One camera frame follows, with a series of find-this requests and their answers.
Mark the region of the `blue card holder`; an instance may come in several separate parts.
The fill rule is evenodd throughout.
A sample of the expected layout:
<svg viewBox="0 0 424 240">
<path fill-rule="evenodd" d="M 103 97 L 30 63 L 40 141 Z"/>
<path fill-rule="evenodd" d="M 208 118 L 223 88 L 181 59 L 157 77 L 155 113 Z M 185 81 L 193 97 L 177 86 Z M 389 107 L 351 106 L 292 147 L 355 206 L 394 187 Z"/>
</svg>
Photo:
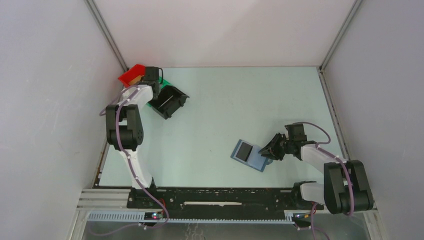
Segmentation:
<svg viewBox="0 0 424 240">
<path fill-rule="evenodd" d="M 236 146 L 235 146 L 235 148 L 234 148 L 234 150 L 233 150 L 233 152 L 230 156 L 233 160 L 235 160 L 235 161 L 237 161 L 241 164 L 244 164 L 244 165 L 246 165 L 246 166 L 248 166 L 248 167 L 250 167 L 250 168 L 252 168 L 256 171 L 259 171 L 259 172 L 263 172 L 265 170 L 266 166 L 270 165 L 273 162 L 272 159 L 263 157 L 259 154 L 259 150 L 261 148 L 258 145 L 254 145 L 254 144 L 250 144 L 250 143 L 248 143 L 248 144 L 252 145 L 253 149 L 252 149 L 252 151 L 249 155 L 247 162 L 244 162 L 244 161 L 241 161 L 241 160 L 235 158 L 236 152 L 237 152 L 241 142 L 248 143 L 248 142 L 246 142 L 242 139 L 238 140 L 238 142 L 237 142 L 237 144 L 236 144 Z"/>
</svg>

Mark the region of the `black credit card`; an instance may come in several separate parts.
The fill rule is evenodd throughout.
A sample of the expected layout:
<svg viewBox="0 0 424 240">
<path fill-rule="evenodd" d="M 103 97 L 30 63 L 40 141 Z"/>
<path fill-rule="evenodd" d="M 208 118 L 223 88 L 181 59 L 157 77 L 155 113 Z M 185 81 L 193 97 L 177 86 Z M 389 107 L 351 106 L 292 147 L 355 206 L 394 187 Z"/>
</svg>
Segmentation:
<svg viewBox="0 0 424 240">
<path fill-rule="evenodd" d="M 240 161 L 247 162 L 252 149 L 252 145 L 242 141 L 238 147 L 238 150 L 236 151 L 235 158 L 239 159 Z"/>
</svg>

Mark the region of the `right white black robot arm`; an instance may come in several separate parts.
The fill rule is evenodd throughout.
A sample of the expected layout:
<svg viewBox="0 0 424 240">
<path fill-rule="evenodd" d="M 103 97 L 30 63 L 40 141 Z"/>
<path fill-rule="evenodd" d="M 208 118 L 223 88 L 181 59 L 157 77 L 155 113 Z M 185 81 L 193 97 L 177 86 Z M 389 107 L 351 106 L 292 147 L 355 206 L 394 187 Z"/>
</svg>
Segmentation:
<svg viewBox="0 0 424 240">
<path fill-rule="evenodd" d="M 374 208 L 374 198 L 365 166 L 360 160 L 348 160 L 329 152 L 323 146 L 331 142 L 309 140 L 306 121 L 285 125 L 285 133 L 276 133 L 259 154 L 273 161 L 292 155 L 323 174 L 323 183 L 296 182 L 292 188 L 291 204 L 304 209 L 311 204 L 325 206 L 331 214 L 351 216 L 355 212 Z"/>
</svg>

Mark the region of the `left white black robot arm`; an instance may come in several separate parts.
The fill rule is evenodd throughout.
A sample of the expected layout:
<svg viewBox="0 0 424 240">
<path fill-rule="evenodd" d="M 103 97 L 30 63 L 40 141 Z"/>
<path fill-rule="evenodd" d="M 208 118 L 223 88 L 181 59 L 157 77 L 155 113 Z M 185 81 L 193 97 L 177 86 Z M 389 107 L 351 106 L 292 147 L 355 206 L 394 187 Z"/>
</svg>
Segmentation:
<svg viewBox="0 0 424 240">
<path fill-rule="evenodd" d="M 132 187 L 147 189 L 153 177 L 141 157 L 144 129 L 140 111 L 161 92 L 163 70 L 157 66 L 137 64 L 122 77 L 129 79 L 128 86 L 100 111 L 105 116 L 106 140 L 123 157 L 131 175 Z"/>
</svg>

